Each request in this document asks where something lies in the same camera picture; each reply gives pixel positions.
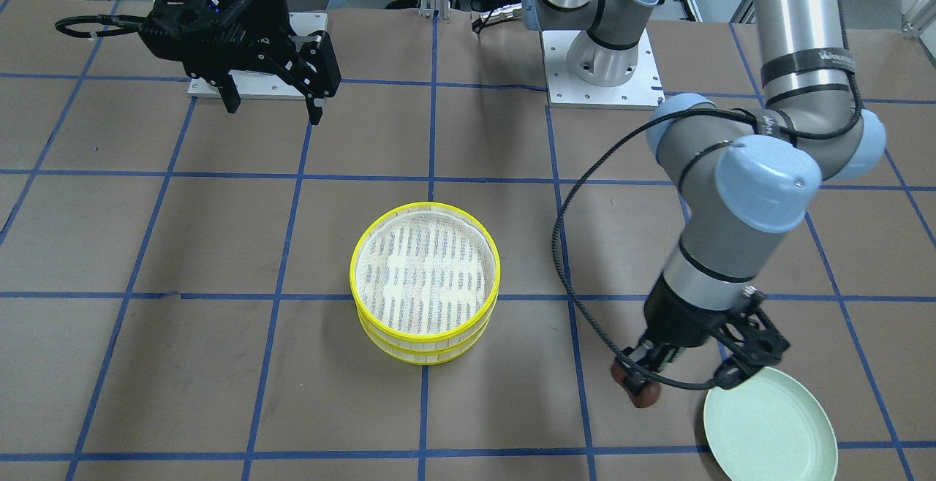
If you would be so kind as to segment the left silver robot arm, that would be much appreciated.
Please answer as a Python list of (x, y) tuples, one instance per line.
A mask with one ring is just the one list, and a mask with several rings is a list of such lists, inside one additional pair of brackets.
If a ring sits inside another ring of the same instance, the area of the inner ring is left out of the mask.
[(789, 342), (762, 309), (752, 280), (805, 218), (821, 184), (860, 177), (883, 157), (885, 126), (864, 107), (840, 0), (753, 0), (766, 95), (760, 109), (718, 109), (697, 94), (661, 102), (645, 134), (656, 162), (690, 208), (643, 306), (646, 329), (619, 348), (553, 262), (582, 317), (611, 349), (611, 375), (632, 404), (655, 404), (662, 385), (731, 389), (779, 363)]

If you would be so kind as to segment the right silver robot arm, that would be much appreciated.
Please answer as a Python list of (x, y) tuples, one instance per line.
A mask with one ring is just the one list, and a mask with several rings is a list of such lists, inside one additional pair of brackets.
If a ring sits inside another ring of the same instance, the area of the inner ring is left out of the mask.
[(225, 109), (241, 103), (233, 71), (274, 75), (306, 102), (318, 124), (341, 72), (325, 29), (298, 32), (291, 12), (324, 11), (344, 0), (155, 0), (140, 28), (156, 57), (178, 61), (190, 77), (218, 89)]

